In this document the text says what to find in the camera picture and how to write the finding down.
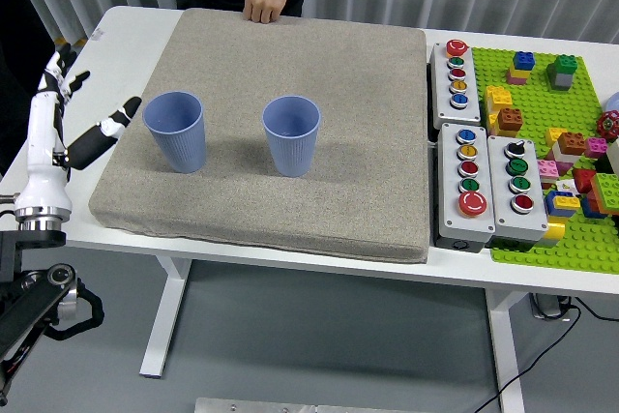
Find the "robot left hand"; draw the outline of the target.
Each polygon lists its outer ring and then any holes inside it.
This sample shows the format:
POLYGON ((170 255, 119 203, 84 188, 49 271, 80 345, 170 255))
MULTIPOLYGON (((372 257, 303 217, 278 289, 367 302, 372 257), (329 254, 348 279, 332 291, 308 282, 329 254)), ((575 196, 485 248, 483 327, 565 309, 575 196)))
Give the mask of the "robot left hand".
POLYGON ((128 99, 72 144, 65 144, 66 106, 90 75, 88 71, 68 75, 75 59, 76 52, 68 44, 55 51, 30 103, 26 142, 28 183, 15 201, 15 216, 23 222, 42 217, 67 221, 73 208, 66 193, 71 170, 85 169, 115 145, 141 104, 138 97, 128 99))

